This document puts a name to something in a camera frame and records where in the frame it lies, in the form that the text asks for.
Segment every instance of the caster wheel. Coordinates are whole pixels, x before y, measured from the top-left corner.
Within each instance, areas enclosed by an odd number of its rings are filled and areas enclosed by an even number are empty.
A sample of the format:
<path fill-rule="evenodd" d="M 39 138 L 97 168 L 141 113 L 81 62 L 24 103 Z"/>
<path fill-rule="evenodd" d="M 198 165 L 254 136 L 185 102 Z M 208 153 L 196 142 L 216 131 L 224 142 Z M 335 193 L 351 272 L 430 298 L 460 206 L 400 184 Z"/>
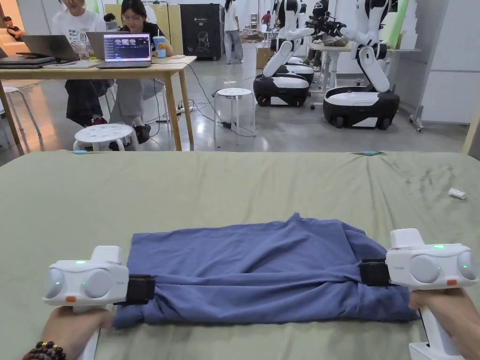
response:
<path fill-rule="evenodd" d="M 341 117 L 341 116 L 337 117 L 337 118 L 335 119 L 335 127 L 336 127 L 337 129 L 343 128 L 343 123 L 344 123 L 344 122 L 345 122 L 345 119 L 344 119 L 343 117 Z"/>
<path fill-rule="evenodd" d="M 257 97 L 257 103 L 260 106 L 268 106 L 270 105 L 270 99 L 267 99 L 266 97 L 259 95 Z"/>
<path fill-rule="evenodd" d="M 390 126 L 389 118 L 383 118 L 377 121 L 377 128 L 379 128 L 380 130 L 387 130 L 389 126 Z"/>

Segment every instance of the blue cloth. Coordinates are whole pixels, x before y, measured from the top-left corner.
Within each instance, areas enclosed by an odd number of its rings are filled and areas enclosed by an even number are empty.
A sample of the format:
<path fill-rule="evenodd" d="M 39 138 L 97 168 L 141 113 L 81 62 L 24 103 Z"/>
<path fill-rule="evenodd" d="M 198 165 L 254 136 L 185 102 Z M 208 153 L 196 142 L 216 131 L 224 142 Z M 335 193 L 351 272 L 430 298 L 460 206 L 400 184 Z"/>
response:
<path fill-rule="evenodd" d="M 358 263 L 385 254 L 359 229 L 299 214 L 267 224 L 135 234 L 127 266 L 132 274 L 155 275 L 156 297 L 119 308 L 113 325 L 415 320 L 406 288 L 360 283 Z"/>

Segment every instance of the green bedsheet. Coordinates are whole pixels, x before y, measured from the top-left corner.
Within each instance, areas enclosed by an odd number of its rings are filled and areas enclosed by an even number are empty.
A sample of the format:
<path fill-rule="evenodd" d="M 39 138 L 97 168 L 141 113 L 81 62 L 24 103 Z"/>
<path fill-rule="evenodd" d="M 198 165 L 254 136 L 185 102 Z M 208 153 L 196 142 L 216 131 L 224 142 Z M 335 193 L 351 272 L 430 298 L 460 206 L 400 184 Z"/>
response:
<path fill-rule="evenodd" d="M 467 200 L 448 196 L 450 187 Z M 0 168 L 0 346 L 31 348 L 52 310 L 58 259 L 89 258 L 132 234 L 303 217 L 338 218 L 388 247 L 396 228 L 480 255 L 480 162 L 448 153 L 33 153 Z M 468 290 L 480 305 L 480 287 Z M 102 332 L 97 360 L 409 359 L 420 322 L 139 326 Z"/>

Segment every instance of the beaded bracelet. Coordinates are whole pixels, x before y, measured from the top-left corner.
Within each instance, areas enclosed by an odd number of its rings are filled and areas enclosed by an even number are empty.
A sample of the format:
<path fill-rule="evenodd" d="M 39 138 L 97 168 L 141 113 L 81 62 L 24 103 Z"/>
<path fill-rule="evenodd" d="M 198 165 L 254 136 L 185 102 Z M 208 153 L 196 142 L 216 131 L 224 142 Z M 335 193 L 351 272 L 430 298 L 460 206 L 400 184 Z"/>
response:
<path fill-rule="evenodd" d="M 63 349 L 55 345 L 53 341 L 44 343 L 37 342 L 35 348 L 25 354 L 22 360 L 65 360 Z"/>

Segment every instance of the concrete floor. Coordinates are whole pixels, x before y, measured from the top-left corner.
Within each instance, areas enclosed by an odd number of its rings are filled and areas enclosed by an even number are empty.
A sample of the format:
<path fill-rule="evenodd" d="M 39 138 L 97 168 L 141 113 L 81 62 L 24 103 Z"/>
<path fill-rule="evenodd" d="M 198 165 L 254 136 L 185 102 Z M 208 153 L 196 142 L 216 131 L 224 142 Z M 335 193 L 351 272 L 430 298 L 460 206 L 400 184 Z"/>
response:
<path fill-rule="evenodd" d="M 226 65 L 225 57 L 219 62 L 196 61 L 193 69 L 186 71 L 189 98 L 198 104 L 201 112 L 213 118 L 213 110 L 209 105 L 214 91 L 224 88 L 224 81 L 235 80 L 237 86 L 252 89 L 252 77 L 259 71 L 255 67 L 256 46 L 244 44 L 245 62 L 243 64 Z M 176 101 L 181 100 L 178 76 L 173 78 Z M 6 82 L 4 86 L 16 86 L 18 82 Z M 24 126 L 19 146 L 8 145 L 3 134 L 0 134 L 0 165 L 11 161 L 25 153 L 33 151 L 54 151 L 72 149 L 74 135 L 80 126 L 65 118 L 67 94 L 64 81 L 46 81 L 39 85 L 24 88 L 22 91 L 29 102 L 33 114 L 42 132 L 39 139 L 28 113 L 18 95 L 12 95 L 15 107 Z M 236 135 L 217 125 L 217 141 L 213 139 L 213 122 L 199 111 L 192 113 L 194 132 L 194 150 L 199 151 L 284 151 L 284 152 L 352 152 L 352 151 L 438 151 L 458 152 L 468 131 L 461 125 L 427 125 L 422 133 L 417 133 L 409 123 L 406 114 L 399 114 L 387 131 L 375 129 L 336 129 L 326 123 L 321 107 L 310 110 L 309 104 L 318 101 L 315 95 L 302 108 L 256 106 L 256 137 L 242 137 L 237 145 Z M 101 99 L 105 118 L 108 110 L 105 98 Z M 145 103 L 145 122 L 165 113 L 160 99 L 157 110 L 155 98 Z M 252 103 L 249 97 L 240 100 L 241 124 L 251 128 Z M 219 98 L 218 110 L 223 120 L 230 118 L 230 101 Z M 10 133 L 6 120 L 3 126 Z M 141 145 L 145 151 L 174 150 L 174 142 L 166 124 L 153 123 L 151 134 L 154 141 Z M 180 136 L 184 150 L 190 150 L 184 115 L 179 118 Z M 241 133 L 249 135 L 246 130 Z"/>

